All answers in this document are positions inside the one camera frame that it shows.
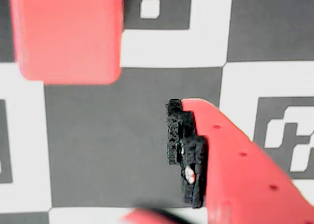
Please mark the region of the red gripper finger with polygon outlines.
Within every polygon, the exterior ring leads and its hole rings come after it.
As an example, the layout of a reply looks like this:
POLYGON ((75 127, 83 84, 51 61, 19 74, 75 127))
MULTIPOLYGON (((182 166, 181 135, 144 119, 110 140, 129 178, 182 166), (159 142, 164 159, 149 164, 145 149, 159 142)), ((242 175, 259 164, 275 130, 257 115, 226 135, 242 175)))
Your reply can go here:
POLYGON ((164 209, 138 208, 125 215, 121 224, 185 224, 186 220, 164 209))
POLYGON ((212 103, 171 99, 167 160, 182 200, 210 224, 311 224, 314 208, 288 175, 212 103))

